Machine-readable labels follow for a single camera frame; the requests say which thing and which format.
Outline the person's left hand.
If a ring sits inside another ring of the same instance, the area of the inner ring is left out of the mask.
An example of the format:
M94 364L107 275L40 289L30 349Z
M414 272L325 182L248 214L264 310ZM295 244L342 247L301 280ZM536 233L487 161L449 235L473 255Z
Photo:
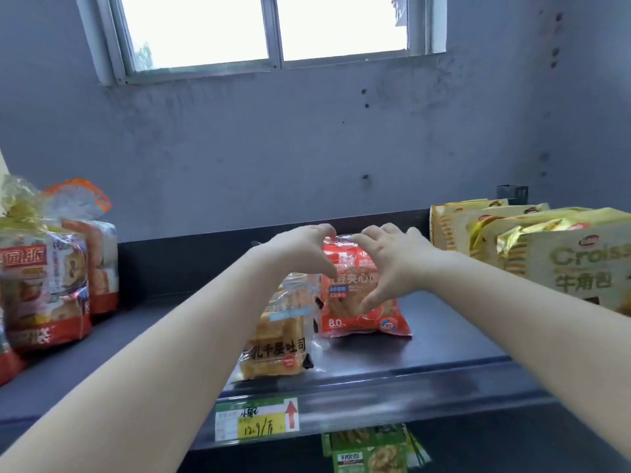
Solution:
M330 224L310 224L282 232L252 250L278 268L282 277L293 272L307 274L307 250L323 250L325 239L335 236L336 230Z

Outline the person's right hand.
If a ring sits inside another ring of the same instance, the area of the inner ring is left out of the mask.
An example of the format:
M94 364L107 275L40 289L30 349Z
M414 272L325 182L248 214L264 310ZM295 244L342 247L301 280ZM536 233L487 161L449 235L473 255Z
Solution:
M395 224L371 225L351 235L350 240L365 251L377 269L378 281L395 282L395 299L428 290L434 274L448 253L433 246L415 227L400 230Z

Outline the red bread packet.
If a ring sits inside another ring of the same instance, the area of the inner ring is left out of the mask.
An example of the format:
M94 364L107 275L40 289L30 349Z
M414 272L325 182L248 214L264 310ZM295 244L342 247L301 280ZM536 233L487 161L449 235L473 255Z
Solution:
M366 251L353 243L350 236L326 238L323 250L337 271L333 279L320 277L319 299L322 308L319 332L323 337L373 332L412 336L396 300L386 301L364 314L359 312L360 303L379 281L377 268Z

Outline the person's left forearm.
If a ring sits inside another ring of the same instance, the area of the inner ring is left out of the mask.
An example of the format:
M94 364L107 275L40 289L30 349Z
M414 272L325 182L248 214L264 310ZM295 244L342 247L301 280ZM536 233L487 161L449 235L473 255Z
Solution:
M68 393L0 456L0 473L175 473L291 270L251 249Z

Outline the person's right forearm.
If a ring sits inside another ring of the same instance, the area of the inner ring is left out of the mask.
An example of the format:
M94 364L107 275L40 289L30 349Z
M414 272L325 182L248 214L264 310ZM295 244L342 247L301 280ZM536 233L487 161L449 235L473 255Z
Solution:
M425 287L631 461L631 318L439 251Z

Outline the dark metal shelf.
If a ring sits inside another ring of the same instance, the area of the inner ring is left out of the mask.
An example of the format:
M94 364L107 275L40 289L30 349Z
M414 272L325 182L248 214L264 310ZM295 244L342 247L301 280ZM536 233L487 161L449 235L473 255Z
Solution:
M122 313L0 387L0 453L97 368L244 254L296 224L119 244ZM298 430L259 441L553 402L497 345L427 293L399 300L413 336L318 339L315 368L227 385L217 406L297 400Z

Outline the clear toast bread packet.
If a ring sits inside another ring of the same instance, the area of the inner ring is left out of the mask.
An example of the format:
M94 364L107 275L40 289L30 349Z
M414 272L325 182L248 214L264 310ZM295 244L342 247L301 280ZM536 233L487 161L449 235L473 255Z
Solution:
M237 381L294 376L312 367L319 280L319 275L303 273L291 273L283 279L241 353Z

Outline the yellow croissant packet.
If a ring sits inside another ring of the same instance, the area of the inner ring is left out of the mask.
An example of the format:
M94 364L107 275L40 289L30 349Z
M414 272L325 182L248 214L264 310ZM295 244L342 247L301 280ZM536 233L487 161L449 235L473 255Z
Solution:
M481 233L489 223L505 217L520 216L550 210L548 203L536 205L491 206L482 209L466 228L469 234L469 256L480 261L486 260L486 241Z
M495 220L486 225L481 231L483 239L486 241L486 260L484 262L489 265L493 265L493 267L505 270L506 261L500 254L498 254L497 242L498 238L501 235L512 230L515 227L528 227L541 222L560 219L561 217L565 217L566 215L570 215L573 213L581 213L591 210L591 208L586 207L565 207L560 209L550 209L548 211L543 211L539 213L505 217L503 219Z
M529 214L498 235L495 250L506 272L631 317L631 213Z
M469 255L469 234L466 230L469 213L479 217L486 208L509 205L507 198L473 199L430 207L430 241L442 250L461 252Z

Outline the green snack packet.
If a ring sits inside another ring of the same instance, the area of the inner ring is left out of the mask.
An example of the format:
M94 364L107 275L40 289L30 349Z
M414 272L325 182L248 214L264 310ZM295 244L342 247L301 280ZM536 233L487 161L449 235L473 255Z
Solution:
M349 429L321 435L322 452L330 457L332 452L368 446L402 446L407 454L408 473L415 467L423 467L431 461L429 454L406 428L405 424L387 424L370 428Z
M331 458L334 473L408 473L407 454L397 445L335 451Z

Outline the green and yellow price tag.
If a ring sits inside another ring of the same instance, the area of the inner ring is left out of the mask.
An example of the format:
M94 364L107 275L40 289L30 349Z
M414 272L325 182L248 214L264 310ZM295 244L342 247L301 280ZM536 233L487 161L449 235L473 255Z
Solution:
M297 397L240 400L215 407L215 441L259 439L300 431Z

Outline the bread bag with orange top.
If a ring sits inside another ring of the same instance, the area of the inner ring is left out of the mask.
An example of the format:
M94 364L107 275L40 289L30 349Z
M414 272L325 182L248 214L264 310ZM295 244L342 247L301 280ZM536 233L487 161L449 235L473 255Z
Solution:
M45 218L85 240L90 315L112 313L119 302L117 231L100 220L112 207L109 198L88 180L74 178L45 189L44 199Z

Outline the grey framed window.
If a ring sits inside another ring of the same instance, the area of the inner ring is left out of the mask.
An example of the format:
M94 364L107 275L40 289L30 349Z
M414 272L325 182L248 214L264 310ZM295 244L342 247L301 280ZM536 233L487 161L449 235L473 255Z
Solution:
M106 87L447 50L447 0L75 1Z

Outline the bread bag with red label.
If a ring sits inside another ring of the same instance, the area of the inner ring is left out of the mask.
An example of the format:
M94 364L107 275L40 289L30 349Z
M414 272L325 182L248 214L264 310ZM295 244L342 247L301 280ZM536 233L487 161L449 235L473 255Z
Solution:
M19 176L4 176L0 205L0 307L12 348L84 339L92 331L84 235L63 228L45 195Z

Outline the bread bag with red base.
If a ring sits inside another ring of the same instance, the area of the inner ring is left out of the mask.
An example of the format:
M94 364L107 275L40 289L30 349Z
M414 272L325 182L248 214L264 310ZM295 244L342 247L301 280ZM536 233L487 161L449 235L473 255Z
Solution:
M4 328L4 311L0 309L0 387L14 380L27 367L12 348Z

